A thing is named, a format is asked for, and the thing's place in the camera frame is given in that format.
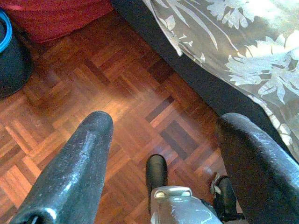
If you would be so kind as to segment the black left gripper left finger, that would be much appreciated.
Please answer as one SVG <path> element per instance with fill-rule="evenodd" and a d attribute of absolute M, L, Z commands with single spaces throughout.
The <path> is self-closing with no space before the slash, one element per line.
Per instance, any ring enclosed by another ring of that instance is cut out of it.
<path fill-rule="evenodd" d="M 10 224 L 93 224 L 113 129 L 108 113 L 90 113 L 43 169 Z"/>

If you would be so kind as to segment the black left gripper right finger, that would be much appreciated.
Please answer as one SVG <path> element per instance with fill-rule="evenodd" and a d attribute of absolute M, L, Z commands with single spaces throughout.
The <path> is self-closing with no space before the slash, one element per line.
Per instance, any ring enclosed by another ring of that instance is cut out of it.
<path fill-rule="evenodd" d="M 218 118 L 218 144 L 249 224 L 299 224 L 299 164 L 238 113 Z"/>

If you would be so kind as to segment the beige leaf pattern bed sheet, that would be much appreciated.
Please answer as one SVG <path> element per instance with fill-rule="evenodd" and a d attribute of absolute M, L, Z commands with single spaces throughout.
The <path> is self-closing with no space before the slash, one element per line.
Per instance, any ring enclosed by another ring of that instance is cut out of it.
<path fill-rule="evenodd" d="M 299 161 L 299 0 L 142 0 L 178 55 L 260 105 Z"/>

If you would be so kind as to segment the black right robot foot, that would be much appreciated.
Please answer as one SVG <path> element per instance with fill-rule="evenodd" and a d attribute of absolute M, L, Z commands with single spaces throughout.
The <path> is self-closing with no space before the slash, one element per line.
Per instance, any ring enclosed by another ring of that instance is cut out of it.
<path fill-rule="evenodd" d="M 214 209 L 218 218 L 223 222 L 244 220 L 242 213 L 237 212 L 237 199 L 227 175 L 216 173 L 210 186 L 214 196 Z"/>

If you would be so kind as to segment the black robot foot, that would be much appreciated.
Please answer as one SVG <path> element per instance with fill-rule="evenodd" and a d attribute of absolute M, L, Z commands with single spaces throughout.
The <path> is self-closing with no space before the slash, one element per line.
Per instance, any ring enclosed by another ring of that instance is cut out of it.
<path fill-rule="evenodd" d="M 145 178 L 149 196 L 153 189 L 168 185 L 167 163 L 163 156 L 154 154 L 148 158 Z"/>
<path fill-rule="evenodd" d="M 244 220 L 242 213 L 237 212 L 237 199 L 227 175 L 216 173 L 210 186 L 214 196 L 214 209 L 218 218 L 223 222 Z"/>

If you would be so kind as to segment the black left robot foot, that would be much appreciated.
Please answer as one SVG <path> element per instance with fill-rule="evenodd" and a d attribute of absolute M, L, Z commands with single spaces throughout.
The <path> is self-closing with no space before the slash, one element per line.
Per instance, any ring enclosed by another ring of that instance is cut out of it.
<path fill-rule="evenodd" d="M 153 189 L 168 185 L 167 163 L 163 156 L 154 154 L 148 158 L 145 178 L 149 196 Z"/>

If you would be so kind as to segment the dark bed base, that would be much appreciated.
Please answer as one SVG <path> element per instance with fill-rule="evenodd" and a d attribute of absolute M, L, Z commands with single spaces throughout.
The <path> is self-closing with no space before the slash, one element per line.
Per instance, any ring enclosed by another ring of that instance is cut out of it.
<path fill-rule="evenodd" d="M 142 0 L 111 0 L 111 3 L 218 115 L 235 112 L 247 116 L 292 156 L 263 108 L 235 87 L 202 68 L 187 55 L 178 55 Z"/>

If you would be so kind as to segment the black round waste bin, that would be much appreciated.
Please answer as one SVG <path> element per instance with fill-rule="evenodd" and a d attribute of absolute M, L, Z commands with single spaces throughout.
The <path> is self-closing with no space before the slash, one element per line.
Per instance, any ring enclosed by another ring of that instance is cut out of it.
<path fill-rule="evenodd" d="M 0 99 L 20 90 L 32 69 L 29 50 L 14 34 L 9 17 L 0 9 Z"/>

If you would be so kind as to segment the red pillow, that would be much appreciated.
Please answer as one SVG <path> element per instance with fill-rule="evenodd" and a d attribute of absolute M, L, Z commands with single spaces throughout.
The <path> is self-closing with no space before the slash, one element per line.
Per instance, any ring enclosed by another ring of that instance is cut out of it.
<path fill-rule="evenodd" d="M 0 8 L 38 43 L 67 35 L 113 10 L 111 0 L 0 0 Z"/>

